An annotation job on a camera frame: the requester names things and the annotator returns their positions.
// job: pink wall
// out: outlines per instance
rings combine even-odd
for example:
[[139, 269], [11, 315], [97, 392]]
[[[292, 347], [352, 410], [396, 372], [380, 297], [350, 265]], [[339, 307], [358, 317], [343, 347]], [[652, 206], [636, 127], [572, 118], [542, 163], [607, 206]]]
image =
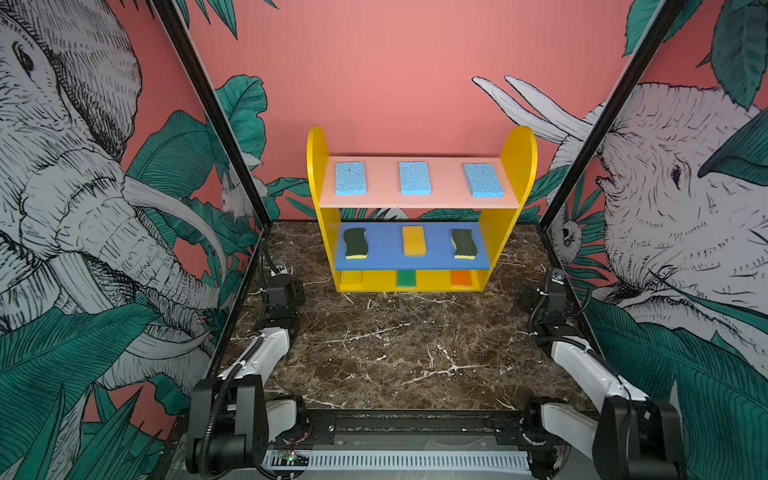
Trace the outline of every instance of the pink wall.
[[[270, 182], [306, 176], [314, 124], [336, 153], [498, 154], [514, 124], [474, 76], [500, 86], [505, 74], [525, 79], [583, 117], [627, 61], [631, 0], [284, 0], [279, 10], [236, 0], [237, 39], [210, 9], [208, 25], [188, 3], [214, 87], [238, 74], [264, 81], [267, 142], [256, 175]], [[539, 175], [556, 147], [539, 141]], [[302, 217], [281, 209], [281, 218]]]

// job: yellow sponge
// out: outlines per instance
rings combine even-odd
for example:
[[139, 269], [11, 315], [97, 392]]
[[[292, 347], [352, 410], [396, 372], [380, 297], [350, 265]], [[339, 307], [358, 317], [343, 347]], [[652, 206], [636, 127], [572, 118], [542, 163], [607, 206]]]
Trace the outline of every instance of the yellow sponge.
[[402, 251], [406, 257], [423, 257], [427, 254], [424, 227], [402, 228]]

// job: pink shelf board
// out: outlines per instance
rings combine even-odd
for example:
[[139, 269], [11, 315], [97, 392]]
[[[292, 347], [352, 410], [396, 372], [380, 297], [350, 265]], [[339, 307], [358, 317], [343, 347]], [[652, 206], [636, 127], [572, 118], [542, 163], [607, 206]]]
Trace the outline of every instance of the pink shelf board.
[[[366, 164], [365, 195], [336, 195], [337, 162], [362, 161]], [[402, 161], [425, 161], [429, 164], [432, 182], [430, 195], [401, 195], [400, 169]], [[464, 174], [464, 164], [492, 164], [504, 188], [504, 196], [474, 198]], [[518, 208], [518, 198], [498, 158], [477, 157], [330, 157], [321, 207], [357, 208]]]

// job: blue shelf board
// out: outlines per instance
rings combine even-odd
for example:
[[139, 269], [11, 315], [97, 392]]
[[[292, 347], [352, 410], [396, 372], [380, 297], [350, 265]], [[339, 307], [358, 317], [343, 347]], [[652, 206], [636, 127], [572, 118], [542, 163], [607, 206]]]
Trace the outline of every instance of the blue shelf board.
[[[402, 251], [402, 228], [424, 227], [427, 254], [406, 257]], [[347, 259], [344, 232], [348, 228], [365, 228], [368, 257]], [[472, 239], [478, 246], [474, 260], [454, 258], [451, 230], [472, 230]], [[491, 263], [485, 252], [485, 243], [477, 222], [345, 222], [339, 232], [339, 251], [336, 270], [490, 270]]]

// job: elephant ear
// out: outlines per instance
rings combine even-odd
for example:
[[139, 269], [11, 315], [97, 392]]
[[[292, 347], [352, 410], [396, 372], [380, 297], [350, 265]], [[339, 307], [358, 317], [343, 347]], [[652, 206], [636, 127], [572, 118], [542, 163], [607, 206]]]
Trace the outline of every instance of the elephant ear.
[[0, 0], [56, 70], [94, 139], [120, 159], [134, 133], [141, 71], [122, 25], [105, 0]]

